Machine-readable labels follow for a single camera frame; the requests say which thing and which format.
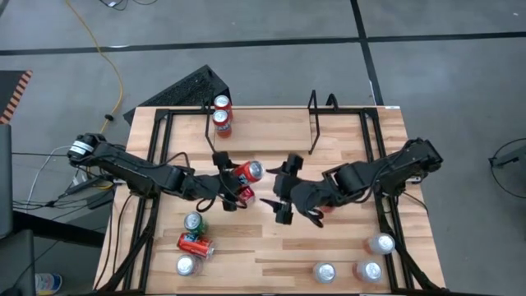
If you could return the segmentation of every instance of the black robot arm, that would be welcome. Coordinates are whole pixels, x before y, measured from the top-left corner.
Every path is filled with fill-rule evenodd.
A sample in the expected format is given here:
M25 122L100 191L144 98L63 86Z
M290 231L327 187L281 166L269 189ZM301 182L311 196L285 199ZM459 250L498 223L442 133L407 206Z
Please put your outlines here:
M194 175L195 170L170 164L152 164L124 151L120 146L106 142L100 134L86 133L77 137L67 152L74 167L99 167L115 178L126 181L131 194L143 198L156 198L161 192L183 199L213 201L221 197L228 205L225 210L246 207L236 203L242 185L228 169L237 165L228 158L228 153L217 152L212 158L219 173L216 175Z
M293 203L300 214L318 227L323 227L323 213L317 207L361 203L369 198L372 190L398 196L405 190L408 178L425 178L438 170L441 163L442 158L431 142L409 140L400 151L385 158L371 163L357 161L342 164L322 173L322 181L313 182L297 177L303 159L291 154L280 168L269 170L269 173L277 174L273 191L281 202L264 201L273 206L278 223L292 223L290 205ZM371 191L364 197L369 188Z

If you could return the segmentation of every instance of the red soda can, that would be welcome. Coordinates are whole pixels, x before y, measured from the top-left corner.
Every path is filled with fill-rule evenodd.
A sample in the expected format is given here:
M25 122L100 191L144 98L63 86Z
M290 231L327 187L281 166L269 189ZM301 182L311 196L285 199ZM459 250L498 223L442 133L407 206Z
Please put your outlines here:
M247 161L235 168L232 173L238 177L242 185L250 185L256 183L263 178L263 165L256 160Z
M215 130L220 137L229 137L232 135L232 126L228 113L224 110L218 110L213 115Z
M246 186L241 193L239 193L239 199L247 204L252 203L256 199L256 194L254 194L254 191L250 187Z
M178 240L178 248L205 259L210 258L214 253L214 244L211 240L190 233L181 234Z
M336 208L333 206L320 206L320 210L324 213L332 213Z
M224 110L230 116L230 121L233 120L232 103L226 95L218 95L214 99L214 106L216 110Z

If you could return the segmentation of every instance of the aluminum can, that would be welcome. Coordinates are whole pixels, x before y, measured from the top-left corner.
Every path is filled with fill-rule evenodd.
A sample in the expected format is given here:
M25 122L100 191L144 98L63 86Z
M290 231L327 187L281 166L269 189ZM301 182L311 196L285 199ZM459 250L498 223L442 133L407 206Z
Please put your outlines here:
M62 277L55 273L35 274L35 290L37 295L53 295L62 287Z
M192 276L198 275L202 270L202 261L199 257L194 255L182 255L178 259L176 265L178 275Z
M332 213L335 209L336 207L334 206L320 206L320 210L327 214Z
M184 228L191 234L203 235L208 229L208 224L201 214L193 211L184 218Z
M336 279L336 269L330 263L318 263L314 266L314 277L319 283L329 284Z
M218 136L226 138L232 135L232 125L230 124L230 117L224 110L218 110L213 115L215 132Z
M360 281L376 283L381 280L381 267L374 261L360 261L354 263L353 275Z
M238 166L232 172L238 177L238 180L242 185L248 186L261 180L265 170L263 169L261 162L251 160Z
M372 255L391 254L395 249L395 241L388 234L377 234L363 241L363 248Z
M178 248L205 259L210 258L214 253L214 244L211 240L190 233L181 234Z
M233 121L232 103L226 95L218 95L214 99L214 106L216 110L224 110L230 116L230 122Z
M241 193L239 193L239 199L244 201L247 204L248 203L252 203L256 199L256 194L254 193L254 191L250 187L246 186L241 191Z

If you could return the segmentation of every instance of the floor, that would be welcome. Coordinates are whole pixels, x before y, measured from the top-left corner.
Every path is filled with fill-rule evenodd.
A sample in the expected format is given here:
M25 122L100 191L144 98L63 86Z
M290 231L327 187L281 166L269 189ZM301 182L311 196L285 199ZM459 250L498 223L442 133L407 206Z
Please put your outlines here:
M122 73L125 99L107 138L125 144L129 126L119 114L204 64L223 78L239 105L305 104L312 89L319 97L334 93L340 104L376 100L399 105L409 135L430 139L445 159L422 188L447 286L459 292L522 294L526 200L498 188L487 158L524 136L526 123L516 118L526 109L526 2L358 0L363 27L357 25L352 2L159 0L142 6L130 1L118 12L95 0L72 0L101 45L154 45L108 54ZM504 32L522 32L522 37L487 34ZM364 34L370 42L364 42ZM437 41L428 36L459 34L470 38ZM409 35L420 37L380 38ZM261 39L302 41L251 43ZM320 39L330 44L317 44ZM34 72L12 120L14 151L49 153L71 144L77 134L100 129L118 97L109 65L92 49L33 50L93 46L64 1L9 1L0 16L0 40L1 70ZM234 40L247 43L222 45ZM215 45L174 49L195 43ZM155 44L171 45L156 50L160 46ZM43 161L14 157L15 199L28 197ZM506 168L497 177L526 195L523 180L514 177L516 169ZM32 200L56 197L73 173L64 158L53 158ZM35 214L51 218L61 213L47 209ZM107 217L108 209L80 210L62 221L78 218L77 223L96 228ZM83 260L72 268L68 258L80 253ZM53 266L70 275L70 284L89 286L98 256L97 250L58 244L37 268Z

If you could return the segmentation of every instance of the wooden tabletop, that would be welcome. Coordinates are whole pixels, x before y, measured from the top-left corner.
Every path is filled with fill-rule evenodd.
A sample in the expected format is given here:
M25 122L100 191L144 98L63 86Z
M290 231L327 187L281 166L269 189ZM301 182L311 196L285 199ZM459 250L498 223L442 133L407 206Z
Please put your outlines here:
M279 108L304 107L280 106ZM407 140L401 110L379 107L378 113L387 153L395 152ZM152 107L136 109L127 144L128 152L146 158L154 114L155 108ZM168 157L186 151L191 159L191 166L196 169L196 174L217 173L217 168L211 161L210 148L203 135L205 115L176 116L173 124ZM371 123L369 129L375 147ZM161 123L161 134L163 130L164 125ZM316 134L313 116L311 116L311 130ZM320 115L320 130L320 140L313 154L300 153L305 159L303 169L298 175L300 178L321 180L322 171L342 163L366 160L362 130L357 115ZM157 160L161 139L160 136L156 149ZM230 156L235 163L259 160L266 168L275 168L286 160L287 153L230 153ZM182 164L182 161L174 160L173 163ZM274 175L267 174L252 186L256 197L277 200L272 192L274 178ZM408 193L422 199L419 186L409 185ZM113 237L109 246L108 267L101 284L106 283L113 269L117 238L116 217L119 216L127 197L127 187L120 187L113 204L114 219L111 225ZM133 197L124 209L117 266L130 248L137 202L138 199ZM180 233L184 231L184 216L195 210L195 207L195 201L184 201L168 195L161 197L147 293L389 292L386 274L378 284L364 284L355 280L351 273L352 264L363 259L376 260L385 267L383 257L369 256L362 250L362 240L379 231L373 199L363 204L350 204L337 208L333 213L325 216L323 229L317 228L298 213L294 215L292 225L276 224L271 208L261 201L256 201L246 210L235 212L225 212L220 203L216 203L204 214L205 219L210 223L207 236L216 242L215 254L205 263L200 276L181 277L176 273L175 265L182 252L178 250L176 243ZM408 251L433 282L444 286L426 211L419 204L400 197L399 213ZM106 261L109 231L106 234L96 279L99 278ZM141 262L142 253L139 254L135 264L132 288L138 285ZM332 284L315 282L312 267L317 262L331 262L335 265L337 270L335 282ZM399 286L403 287L403 274L396 254L394 254L394 262Z

